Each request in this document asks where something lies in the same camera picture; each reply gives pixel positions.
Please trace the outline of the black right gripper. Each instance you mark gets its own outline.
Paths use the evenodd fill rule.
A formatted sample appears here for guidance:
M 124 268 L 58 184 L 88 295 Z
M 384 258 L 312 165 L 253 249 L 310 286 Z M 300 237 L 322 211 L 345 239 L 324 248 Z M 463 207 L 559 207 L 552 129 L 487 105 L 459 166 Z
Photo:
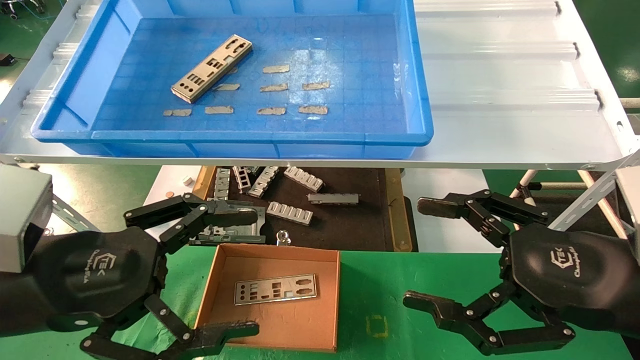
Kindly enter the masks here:
M 420 197 L 420 214 L 464 219 L 496 248 L 509 249 L 503 281 L 464 305 L 407 291 L 403 305 L 430 313 L 439 330 L 465 337 L 485 356 L 559 350 L 585 330 L 639 337 L 640 268 L 627 240 L 588 231 L 557 231 L 549 215 L 504 194 L 480 190 Z M 510 235 L 502 223 L 523 226 Z M 542 326 L 494 330 L 485 319 L 512 302 Z

